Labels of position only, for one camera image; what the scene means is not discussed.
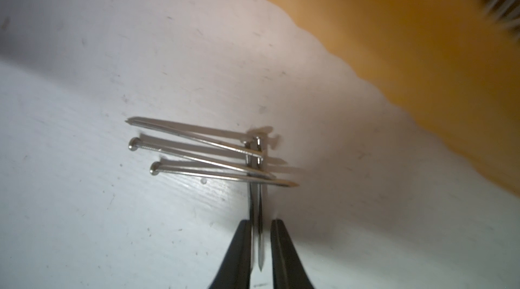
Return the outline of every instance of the yellow surface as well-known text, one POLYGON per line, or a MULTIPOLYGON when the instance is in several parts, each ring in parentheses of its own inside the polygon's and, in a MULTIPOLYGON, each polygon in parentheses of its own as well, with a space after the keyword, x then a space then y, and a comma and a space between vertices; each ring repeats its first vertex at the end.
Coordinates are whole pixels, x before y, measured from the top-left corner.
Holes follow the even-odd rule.
POLYGON ((270 1, 480 173, 520 195, 520 50, 478 0, 270 1))

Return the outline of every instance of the white painted wood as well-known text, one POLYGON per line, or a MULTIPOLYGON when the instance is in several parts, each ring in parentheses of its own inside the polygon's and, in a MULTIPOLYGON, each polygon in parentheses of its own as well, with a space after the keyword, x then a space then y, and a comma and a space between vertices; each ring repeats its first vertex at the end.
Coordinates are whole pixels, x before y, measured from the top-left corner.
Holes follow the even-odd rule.
POLYGON ((266 0, 0 0, 5 17, 1 288, 209 285, 245 185, 150 176, 130 116, 271 126, 271 156, 305 172, 265 215, 316 288, 520 286, 519 199, 266 0))

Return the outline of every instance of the nail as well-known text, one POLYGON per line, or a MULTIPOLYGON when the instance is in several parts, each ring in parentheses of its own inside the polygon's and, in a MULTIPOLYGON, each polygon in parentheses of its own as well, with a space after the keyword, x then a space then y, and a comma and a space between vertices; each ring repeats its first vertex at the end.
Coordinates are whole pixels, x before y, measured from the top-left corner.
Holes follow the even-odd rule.
MULTIPOLYGON (((243 140, 242 143, 244 144, 244 147, 247 149, 251 148, 251 141, 250 140, 243 140)), ((252 157, 249 155, 245 156, 245 166, 252 167, 253 160, 252 157)), ((256 233, 255 233, 255 197, 253 195, 253 184, 248 183, 248 206, 249 206, 249 221, 251 222, 251 269, 250 272, 253 272, 254 268, 254 259, 255 259, 255 240, 256 240, 256 233)))
MULTIPOLYGON (((258 151, 263 152, 262 144, 264 142, 262 136, 255 136, 256 139, 256 149, 258 151)), ((262 170, 264 167, 264 159, 263 158, 257 158, 256 166, 259 170, 262 170)), ((257 207, 258 207, 258 268, 260 268, 260 271, 262 271, 262 268, 264 266, 264 250, 262 247, 263 244, 263 236, 264 236, 264 214, 263 214, 263 208, 262 208, 262 185, 257 185, 257 207)))
POLYGON ((221 168, 233 169, 233 170, 238 170, 240 172, 251 173, 252 175, 265 177, 267 179, 274 179, 274 178, 276 178, 271 173, 267 173, 267 172, 264 172, 262 170, 252 169, 252 168, 248 168, 246 166, 237 165, 237 164, 233 164, 233 163, 228 163, 226 161, 211 159, 211 158, 208 158, 208 157, 191 154, 189 152, 185 152, 185 151, 182 151, 182 150, 161 147, 161 146, 158 146, 158 145, 156 145, 154 143, 144 142, 144 141, 142 141, 138 137, 132 138, 130 140, 130 142, 128 143, 128 149, 130 149, 132 151, 135 151, 138 148, 158 151, 158 152, 161 152, 161 153, 164 153, 164 154, 167 154, 167 155, 173 155, 173 156, 177 156, 177 157, 181 157, 181 158, 185 158, 185 159, 190 159, 192 161, 197 161, 197 162, 202 162, 202 163, 211 164, 211 165, 215 165, 215 166, 220 166, 221 168))
POLYGON ((160 132, 166 132, 171 135, 195 140, 200 143, 205 143, 206 145, 212 145, 212 146, 216 146, 218 148, 224 148, 224 149, 236 151, 239 153, 243 153, 243 154, 251 155, 251 156, 255 156, 255 157, 262 157, 262 153, 257 150, 247 149, 244 147, 234 145, 232 143, 221 142, 220 140, 212 139, 209 137, 204 137, 204 136, 201 136, 196 133, 189 132, 189 131, 177 130, 172 127, 167 127, 167 126, 163 126, 163 125, 160 125, 157 123, 144 121, 144 120, 139 119, 138 117, 130 118, 126 122, 133 126, 138 126, 141 128, 146 128, 146 129, 160 131, 160 132))
POLYGON ((172 174, 182 174, 182 175, 190 175, 190 176, 200 176, 207 178, 215 178, 221 180, 228 181, 236 181, 236 182, 247 182, 247 183, 257 183, 257 184, 268 184, 268 185, 277 185, 281 187, 296 187, 298 184, 282 179, 264 179, 254 176, 245 176, 245 175, 237 175, 237 174, 226 174, 226 173, 207 173, 201 170, 193 170, 193 169, 180 169, 177 167, 164 165, 161 162, 154 162, 150 166, 150 173, 152 175, 157 175, 159 173, 172 173, 172 174))

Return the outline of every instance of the dust speck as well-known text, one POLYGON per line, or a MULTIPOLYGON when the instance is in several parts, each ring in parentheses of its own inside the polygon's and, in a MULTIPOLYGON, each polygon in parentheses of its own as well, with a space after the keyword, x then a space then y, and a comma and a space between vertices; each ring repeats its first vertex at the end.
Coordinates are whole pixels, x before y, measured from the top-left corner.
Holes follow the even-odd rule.
POLYGON ((2 29, 2 31, 6 31, 7 27, 9 26, 10 21, 11 21, 11 18, 9 16, 4 18, 4 22, 2 23, 2 26, 0 27, 0 29, 2 29))

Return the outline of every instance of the white surface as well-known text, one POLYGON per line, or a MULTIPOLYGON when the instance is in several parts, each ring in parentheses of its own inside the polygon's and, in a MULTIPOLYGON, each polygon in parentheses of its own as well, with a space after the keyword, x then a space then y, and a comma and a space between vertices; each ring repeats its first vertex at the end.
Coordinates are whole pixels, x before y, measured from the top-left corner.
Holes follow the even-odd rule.
MULTIPOLYGON (((155 117, 244 132, 319 288, 518 288, 520 201, 265 0, 0 0, 0 287, 206 288, 245 186, 147 172, 155 117)), ((270 250, 251 287, 272 287, 270 250)))

